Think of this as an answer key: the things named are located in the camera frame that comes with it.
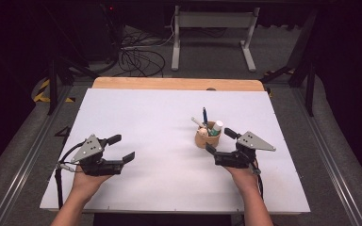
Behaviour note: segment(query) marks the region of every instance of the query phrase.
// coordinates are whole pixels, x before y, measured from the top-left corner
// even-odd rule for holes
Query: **white board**
[[[123,140],[107,146],[104,158],[119,160],[132,152],[136,157],[125,165],[121,175],[102,184],[85,210],[207,214],[243,211],[229,172],[216,166],[213,156],[194,143],[197,125],[190,118],[202,121],[203,107],[209,121],[220,120],[224,127],[240,134],[252,131],[275,146],[276,152],[256,151],[269,212],[310,211],[267,92],[141,89],[87,91],[63,154],[91,134],[99,138],[120,134]],[[217,150],[233,152],[235,143],[222,134]],[[73,177],[73,173],[62,171],[64,200]],[[54,174],[41,208],[58,210]]]

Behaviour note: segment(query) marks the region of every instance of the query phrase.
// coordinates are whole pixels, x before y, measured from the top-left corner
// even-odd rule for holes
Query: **black cable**
[[[66,38],[66,40],[73,46],[74,50],[78,53],[78,55],[80,57],[82,57],[85,61],[87,61],[84,56],[78,51],[78,49],[73,45],[70,37],[64,32],[64,30],[62,29],[62,27],[60,26],[60,24],[58,23],[58,21],[56,20],[55,16],[52,14],[52,12],[48,9],[48,7],[44,4],[44,3],[41,3],[41,5],[43,6],[43,8],[45,9],[45,11],[49,14],[49,16],[51,17],[52,21],[54,21],[55,25],[57,26],[58,30],[61,32],[61,34]],[[109,23],[108,23],[108,18],[107,18],[107,12],[105,10],[103,10],[104,12],[104,15],[106,16],[106,19],[107,19],[107,27],[111,27],[112,29],[114,29],[114,25],[113,26],[109,26]],[[117,54],[115,49],[113,49],[113,56]],[[110,70],[111,68],[113,68],[115,65],[116,65],[116,61],[115,60],[112,60],[112,62],[110,64],[108,64],[106,67],[102,68],[102,69],[98,69],[98,70],[91,70],[93,73],[104,73],[104,72],[107,72],[108,70]],[[72,74],[76,75],[76,76],[84,76],[83,73],[78,73],[78,72],[74,72],[74,71],[71,71]]]
[[[257,158],[255,158],[255,162],[257,163],[257,169],[258,169],[258,161],[257,161]],[[258,182],[258,189],[260,191],[260,196],[261,196],[261,199],[263,199],[263,196],[264,196],[264,191],[263,191],[263,181],[261,180],[261,176],[260,175],[257,175],[257,182]]]
[[[142,54],[153,54],[161,58],[162,64],[159,65],[152,61],[147,55]],[[119,66],[124,71],[124,73],[129,73],[129,76],[133,76],[132,72],[139,72],[138,77],[141,75],[144,77],[153,76],[158,73],[161,73],[163,77],[163,69],[166,64],[166,60],[161,54],[158,54],[154,51],[149,50],[139,50],[137,48],[131,49],[131,50],[125,50],[123,49],[121,52],[121,60],[119,60]],[[158,69],[154,71],[153,73],[146,73],[145,70],[151,65],[155,65]],[[120,74],[124,73],[118,73],[114,74],[112,76],[118,76]]]
[[[141,39],[132,39],[132,38],[130,38],[130,40],[128,39],[128,37],[126,37],[126,39],[124,40],[124,43],[123,43],[123,48],[133,47],[133,46],[136,46],[136,45],[143,46],[143,47],[157,46],[157,45],[161,45],[161,44],[164,44],[164,43],[167,42],[167,40],[164,40],[163,38],[160,38],[160,39],[157,39],[153,43],[149,43],[149,44],[142,43],[143,41],[148,40],[150,38],[157,38],[157,37],[156,36],[147,36],[147,37],[144,37],[144,38],[141,38]]]
[[[57,188],[58,188],[58,209],[61,209],[63,207],[63,191],[62,191],[62,184],[61,184],[61,167],[60,164],[64,164],[64,160],[67,156],[69,156],[70,153],[72,153],[76,148],[81,147],[85,141],[76,144],[72,149],[70,149],[66,154],[63,155],[63,157],[58,162],[57,169],[55,170],[55,179],[57,182]]]
[[[157,36],[149,34],[149,33],[144,33],[141,31],[135,31],[132,33],[127,33],[124,36],[124,39],[122,41],[122,47],[130,47],[130,46],[134,46],[134,45],[143,45],[141,42],[143,42],[144,40],[148,40],[150,38],[157,38]]]

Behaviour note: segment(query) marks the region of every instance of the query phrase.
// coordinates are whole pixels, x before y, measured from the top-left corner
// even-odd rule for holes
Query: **metal frame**
[[[357,206],[351,190],[348,188],[348,185],[340,172],[337,163],[329,149],[324,137],[322,136],[321,130],[317,125],[314,117],[311,117],[306,111],[306,103],[304,102],[304,97],[298,89],[293,89],[293,96],[295,100],[299,103],[302,114],[310,126],[310,129],[316,140],[316,144],[319,148],[319,155],[321,157],[322,163],[328,171],[328,175],[331,178],[331,181],[335,187],[337,194],[339,195],[340,201],[342,202],[343,207],[345,208],[346,214],[349,217],[353,226],[362,225],[362,214]]]
[[[180,7],[175,6],[172,70],[178,71],[179,68],[180,27],[232,27],[249,28],[245,40],[240,41],[240,47],[249,72],[255,72],[255,63],[249,44],[254,34],[259,10],[260,8],[255,8],[253,12],[186,12],[180,11]]]
[[[13,177],[13,180],[10,183],[10,187],[8,188],[7,193],[0,203],[0,225],[4,225],[5,221],[14,206],[14,203],[17,201],[17,198],[20,196],[20,192],[22,191],[25,182],[28,178],[28,175],[31,173],[31,170],[37,161],[38,156],[40,155],[42,145],[47,138],[47,133],[54,123],[58,112],[62,105],[64,104],[66,97],[70,93],[72,89],[71,86],[66,86],[59,95],[58,105],[55,107],[51,115],[48,115],[43,122],[41,130],[39,131],[33,145],[28,151],[27,156],[25,157],[25,161],[22,166],[20,166],[19,170]]]

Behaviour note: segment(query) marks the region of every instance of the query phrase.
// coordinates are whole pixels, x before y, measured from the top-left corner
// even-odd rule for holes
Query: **pen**
[[[204,124],[207,126],[207,114],[205,108],[204,108]]]

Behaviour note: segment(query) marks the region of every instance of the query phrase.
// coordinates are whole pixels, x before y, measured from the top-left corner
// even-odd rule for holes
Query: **cup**
[[[212,129],[214,123],[215,123],[214,121],[208,121],[207,128]],[[217,145],[219,145],[219,139],[220,139],[220,135],[222,134],[222,131],[220,131],[220,133],[218,135],[216,135],[215,137],[210,137],[208,135],[208,133],[206,136],[201,135],[199,133],[199,129],[200,129],[200,127],[198,127],[198,130],[196,131],[196,135],[195,135],[196,146],[198,146],[201,149],[205,149],[206,143],[210,144],[213,147],[217,147]]]

